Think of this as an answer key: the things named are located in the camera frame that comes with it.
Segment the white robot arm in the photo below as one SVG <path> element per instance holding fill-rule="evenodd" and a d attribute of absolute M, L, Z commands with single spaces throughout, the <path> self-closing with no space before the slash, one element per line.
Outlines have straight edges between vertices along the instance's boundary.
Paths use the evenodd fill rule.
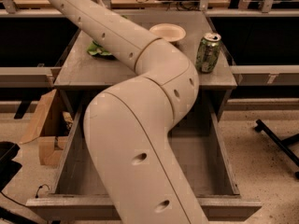
<path fill-rule="evenodd" d="M 83 120 L 87 148 L 123 224 L 208 224 L 169 145 L 199 77 L 179 49 L 93 0 L 49 0 L 135 72 L 100 92 Z"/>

